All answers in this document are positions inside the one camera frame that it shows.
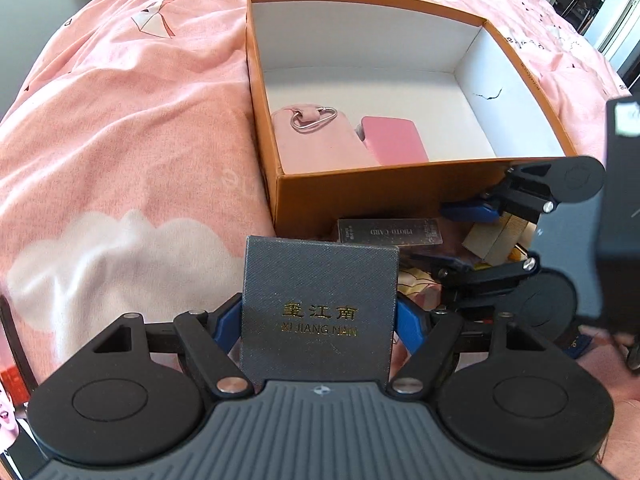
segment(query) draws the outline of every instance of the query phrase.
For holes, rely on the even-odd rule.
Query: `silver screw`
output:
[[[391,387],[397,394],[401,395],[417,394],[424,388],[422,381],[414,379],[413,377],[402,377],[396,379],[392,383]]]
[[[524,263],[522,264],[522,268],[524,270],[533,270],[536,268],[536,259],[535,258],[527,258],[526,260],[524,260]]]
[[[216,383],[216,388],[224,394],[239,394],[249,387],[242,377],[225,377]]]

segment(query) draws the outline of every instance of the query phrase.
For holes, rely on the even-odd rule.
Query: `black scratch mark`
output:
[[[500,91],[498,92],[498,95],[495,97],[487,97],[484,95],[480,95],[480,94],[474,94],[477,95],[478,97],[481,97],[482,99],[486,99],[487,101],[490,101],[491,99],[497,99],[498,97],[500,97],[500,94],[502,93],[502,88],[500,88]]]

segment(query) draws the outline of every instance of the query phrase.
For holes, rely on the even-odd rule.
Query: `silver carabiner clip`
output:
[[[321,117],[317,121],[312,121],[310,123],[303,123],[301,120],[302,112],[300,110],[297,110],[296,113],[294,113],[291,117],[291,126],[293,127],[293,129],[300,132],[301,134],[304,134],[311,130],[320,128],[324,124],[330,123],[338,116],[338,110],[328,106],[321,106],[316,108],[316,110],[320,112]],[[322,114],[326,113],[328,113],[329,115],[322,117]]]

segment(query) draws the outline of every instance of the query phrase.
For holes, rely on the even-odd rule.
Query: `pink pouch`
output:
[[[364,145],[382,166],[429,161],[413,121],[367,116],[358,129]]]
[[[271,122],[285,174],[379,166],[347,117],[332,108],[286,106],[271,115]]]

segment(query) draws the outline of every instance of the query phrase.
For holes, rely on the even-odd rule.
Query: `bed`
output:
[[[628,91],[548,2],[431,1],[492,20],[578,151],[602,160],[605,102]],[[219,306],[241,290],[245,237],[273,235],[245,5],[93,0],[60,24],[0,123],[0,275],[38,380],[123,312],[159,322]],[[640,406],[629,384],[615,393],[626,420]],[[605,465],[636,478],[624,466],[640,445],[614,440]]]

